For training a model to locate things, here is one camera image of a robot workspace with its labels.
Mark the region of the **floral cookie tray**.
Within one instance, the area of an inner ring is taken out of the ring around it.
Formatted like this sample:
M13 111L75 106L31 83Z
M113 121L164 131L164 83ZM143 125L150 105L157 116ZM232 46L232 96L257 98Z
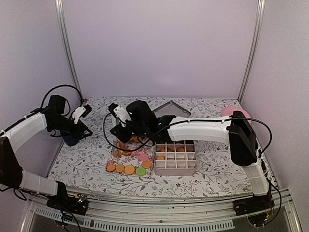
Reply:
M146 138L133 137L125 144L126 150L123 149L121 158L114 158L112 153L109 156L106 171L114 174L127 175L124 169L128 165L133 165L135 170L138 167L146 169L146 174L142 177L149 176L152 172L153 161L155 159L155 144L153 142L146 142ZM140 154L147 154L148 161L139 161Z

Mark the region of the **pink divided cookie tin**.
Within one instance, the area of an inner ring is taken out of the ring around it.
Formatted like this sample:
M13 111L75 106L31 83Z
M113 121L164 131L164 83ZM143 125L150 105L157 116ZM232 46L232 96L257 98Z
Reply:
M197 168L193 141L155 145L154 173L165 176L192 176Z

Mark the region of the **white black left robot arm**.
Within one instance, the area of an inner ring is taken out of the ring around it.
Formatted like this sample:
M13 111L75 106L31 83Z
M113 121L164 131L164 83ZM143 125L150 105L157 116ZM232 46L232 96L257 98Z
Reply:
M70 104L65 97L47 92L40 107L0 132L0 183L7 189L46 197L50 208L85 215L88 201L84 195L69 195L64 183L26 171L17 159L23 151L26 163L39 155L46 157L51 146L43 135L45 131L69 146L93 134L81 121L91 112L91 106L81 97L75 110L65 113L66 107Z

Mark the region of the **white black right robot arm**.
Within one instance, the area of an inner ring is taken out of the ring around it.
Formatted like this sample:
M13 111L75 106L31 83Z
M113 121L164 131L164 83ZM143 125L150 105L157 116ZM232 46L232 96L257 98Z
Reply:
M132 137L146 138L156 145L178 141L212 141L229 144L232 162L243 168L253 195L235 200L233 208L240 216L274 208L271 190L275 186L267 177L255 131L241 111L217 118L185 118L168 115L157 118L145 101L137 100L126 108L112 103L108 110L118 119L110 133L123 143Z

